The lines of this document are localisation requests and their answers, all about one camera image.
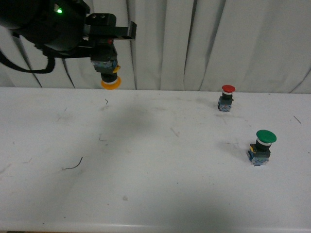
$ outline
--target scratch mark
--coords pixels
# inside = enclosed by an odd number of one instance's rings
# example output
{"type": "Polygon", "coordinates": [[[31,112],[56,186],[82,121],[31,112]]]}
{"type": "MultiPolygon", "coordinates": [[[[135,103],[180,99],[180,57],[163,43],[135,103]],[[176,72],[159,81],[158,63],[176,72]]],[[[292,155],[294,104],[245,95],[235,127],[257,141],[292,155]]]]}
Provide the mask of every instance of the scratch mark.
{"type": "Polygon", "coordinates": [[[23,162],[23,164],[28,164],[28,163],[30,163],[31,160],[32,160],[32,158],[30,158],[30,160],[28,162],[23,162]]]}
{"type": "Polygon", "coordinates": [[[100,133],[99,134],[99,139],[98,139],[100,142],[106,142],[107,141],[107,140],[102,140],[101,137],[102,137],[102,134],[100,133]]]}
{"type": "Polygon", "coordinates": [[[0,170],[0,174],[4,173],[12,164],[8,164],[4,169],[0,170]]]}
{"type": "Polygon", "coordinates": [[[64,113],[65,113],[66,110],[67,110],[67,108],[65,108],[63,114],[57,119],[57,121],[59,121],[59,120],[63,117],[63,115],[64,115],[64,113]]]}
{"type": "Polygon", "coordinates": [[[176,133],[172,127],[171,127],[170,129],[171,129],[171,131],[176,135],[176,137],[179,137],[180,132],[177,132],[177,133],[176,133]]]}
{"type": "MultiPolygon", "coordinates": [[[[294,116],[294,117],[295,117],[295,116],[294,116]]],[[[295,119],[298,120],[296,117],[295,117],[295,119]]],[[[298,122],[301,124],[300,120],[298,120],[298,122]]]]}
{"type": "Polygon", "coordinates": [[[63,168],[62,170],[67,170],[67,169],[74,169],[74,168],[78,167],[78,166],[80,165],[80,163],[81,163],[82,159],[83,159],[83,157],[81,157],[81,159],[80,159],[80,162],[78,163],[78,165],[77,165],[77,166],[74,166],[74,167],[67,167],[67,168],[63,168]]]}
{"type": "Polygon", "coordinates": [[[223,118],[223,117],[222,117],[222,119],[223,119],[223,121],[224,121],[225,125],[227,125],[227,122],[226,122],[225,118],[223,118]]]}
{"type": "Polygon", "coordinates": [[[233,145],[233,147],[234,147],[235,149],[238,149],[238,150],[241,149],[238,142],[232,143],[232,145],[233,145]]]}

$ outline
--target curtain fold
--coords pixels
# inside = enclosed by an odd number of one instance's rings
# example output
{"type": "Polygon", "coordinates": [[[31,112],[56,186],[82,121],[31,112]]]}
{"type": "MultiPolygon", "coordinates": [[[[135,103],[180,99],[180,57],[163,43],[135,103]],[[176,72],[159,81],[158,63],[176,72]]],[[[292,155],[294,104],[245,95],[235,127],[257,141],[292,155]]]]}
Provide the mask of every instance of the curtain fold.
{"type": "Polygon", "coordinates": [[[137,89],[159,90],[167,1],[129,0],[128,9],[129,19],[138,25],[131,42],[137,89]]]}
{"type": "MultiPolygon", "coordinates": [[[[85,0],[111,13],[117,26],[137,27],[135,41],[115,40],[120,89],[311,93],[311,1],[85,0]]],[[[33,69],[46,58],[21,39],[33,69]]],[[[0,48],[27,68],[6,29],[0,48]]],[[[102,88],[89,58],[67,59],[76,88],[102,88]]],[[[0,64],[0,86],[73,88],[61,60],[51,74],[21,73],[0,64]]]]}
{"type": "Polygon", "coordinates": [[[184,75],[186,91],[201,88],[224,6],[225,0],[197,1],[184,75]]]}

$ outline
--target green button cap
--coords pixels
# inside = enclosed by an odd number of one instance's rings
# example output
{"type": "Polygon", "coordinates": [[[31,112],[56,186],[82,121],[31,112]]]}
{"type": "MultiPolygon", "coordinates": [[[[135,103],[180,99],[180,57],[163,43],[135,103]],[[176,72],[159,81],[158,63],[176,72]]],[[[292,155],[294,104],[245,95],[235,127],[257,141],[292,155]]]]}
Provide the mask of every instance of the green button cap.
{"type": "Polygon", "coordinates": [[[269,130],[259,130],[256,135],[264,143],[273,143],[276,141],[276,135],[269,130]]]}

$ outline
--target black cable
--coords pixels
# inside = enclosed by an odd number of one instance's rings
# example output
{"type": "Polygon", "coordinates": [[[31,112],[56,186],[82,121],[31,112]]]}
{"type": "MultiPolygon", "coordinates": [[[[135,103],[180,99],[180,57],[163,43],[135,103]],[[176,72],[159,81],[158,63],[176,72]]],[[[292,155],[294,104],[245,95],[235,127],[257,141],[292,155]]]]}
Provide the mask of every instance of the black cable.
{"type": "Polygon", "coordinates": [[[15,65],[13,62],[11,62],[9,59],[7,59],[1,50],[0,50],[0,62],[2,64],[4,64],[5,66],[11,68],[11,69],[21,71],[21,72],[25,72],[25,73],[33,73],[33,74],[48,74],[48,73],[51,73],[55,67],[55,58],[54,57],[48,57],[48,64],[47,64],[47,67],[45,69],[27,70],[27,69],[24,69],[24,68],[21,68],[21,67],[15,65]]]}
{"type": "Polygon", "coordinates": [[[78,165],[77,165],[77,166],[74,166],[74,167],[69,167],[69,168],[67,167],[67,168],[65,168],[65,170],[66,170],[66,169],[74,169],[74,168],[78,167],[78,166],[80,165],[80,163],[81,163],[82,159],[83,159],[83,157],[81,157],[80,162],[78,163],[78,165]]]}
{"type": "MultiPolygon", "coordinates": [[[[19,37],[19,34],[17,34],[17,33],[12,33],[12,34],[11,34],[11,37],[12,37],[13,42],[14,42],[15,45],[17,46],[17,48],[18,48],[18,50],[19,50],[19,52],[20,52],[22,58],[23,58],[24,61],[26,62],[26,64],[27,64],[29,70],[31,70],[32,67],[31,67],[31,64],[30,64],[30,62],[29,62],[29,59],[28,59],[26,50],[25,50],[24,45],[23,45],[23,42],[21,41],[21,39],[20,39],[20,37],[19,37]]],[[[34,76],[34,78],[36,79],[37,83],[38,83],[38,84],[40,85],[40,87],[42,88],[42,85],[41,85],[39,79],[37,78],[37,76],[36,76],[34,73],[33,73],[32,75],[34,76]]]]}

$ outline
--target white table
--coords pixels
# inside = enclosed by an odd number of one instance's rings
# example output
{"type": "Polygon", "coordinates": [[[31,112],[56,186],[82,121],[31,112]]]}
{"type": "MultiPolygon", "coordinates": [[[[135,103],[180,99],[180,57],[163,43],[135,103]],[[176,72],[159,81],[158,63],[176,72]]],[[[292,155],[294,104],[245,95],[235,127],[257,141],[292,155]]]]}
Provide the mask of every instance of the white table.
{"type": "Polygon", "coordinates": [[[220,95],[0,88],[0,230],[311,232],[311,95],[220,95]]]}

